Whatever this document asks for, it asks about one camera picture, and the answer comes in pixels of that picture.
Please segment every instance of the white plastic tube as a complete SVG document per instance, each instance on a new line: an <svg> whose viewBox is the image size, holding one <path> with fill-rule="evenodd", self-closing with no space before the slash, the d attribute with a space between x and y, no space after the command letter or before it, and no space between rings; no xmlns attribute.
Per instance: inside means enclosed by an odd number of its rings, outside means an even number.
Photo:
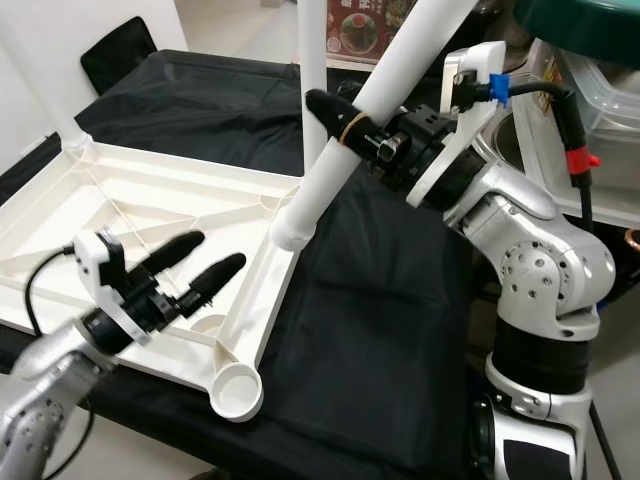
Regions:
<svg viewBox="0 0 640 480"><path fill-rule="evenodd" d="M354 105L378 125L386 125L475 4L476 0L418 0ZM359 162L355 153L332 138L289 206L275 218L272 240L285 250L304 248Z"/></svg>
<svg viewBox="0 0 640 480"><path fill-rule="evenodd" d="M309 173L327 144L327 131L307 110L304 95L311 89L327 89L327 0L298 1L300 90L302 91L302 138L304 173Z"/></svg>
<svg viewBox="0 0 640 480"><path fill-rule="evenodd" d="M4 47L23 80L53 122L53 126L62 140L63 148L74 149L86 145L91 137L78 126L73 115L58 102L58 96L47 81L46 73L38 68L33 56L22 45L1 10L0 46Z"/></svg>

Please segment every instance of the silver robotic arm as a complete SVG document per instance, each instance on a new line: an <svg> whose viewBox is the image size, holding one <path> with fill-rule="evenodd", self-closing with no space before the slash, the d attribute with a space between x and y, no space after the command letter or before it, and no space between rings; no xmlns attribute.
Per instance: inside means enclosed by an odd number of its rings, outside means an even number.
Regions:
<svg viewBox="0 0 640 480"><path fill-rule="evenodd" d="M457 115L455 127L422 106L381 129L347 100L317 90L307 93L307 107L384 185L405 193L414 207L441 210L498 274L488 387L470 421L474 474L581 480L592 397L589 345L599 328L596 304L613 286L615 267L604 244L571 225L548 192L503 161L468 149L496 102L472 98L462 110L455 85L500 71L500 49L480 45L445 64L441 110Z"/></svg>
<svg viewBox="0 0 640 480"><path fill-rule="evenodd" d="M0 392L0 480L42 479L71 412L115 368L117 354L145 344L178 316L191 316L244 266L244 255L232 255L179 298L158 291L155 276L203 240L201 232L176 237L130 272L122 245L108 232L81 232L65 248L97 308L39 338L16 362Z"/></svg>

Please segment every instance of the poster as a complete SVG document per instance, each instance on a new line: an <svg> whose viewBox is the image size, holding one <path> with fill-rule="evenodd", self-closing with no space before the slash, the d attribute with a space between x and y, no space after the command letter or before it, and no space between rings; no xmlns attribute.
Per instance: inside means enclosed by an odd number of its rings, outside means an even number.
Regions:
<svg viewBox="0 0 640 480"><path fill-rule="evenodd" d="M328 0L327 54L375 63L416 0Z"/></svg>

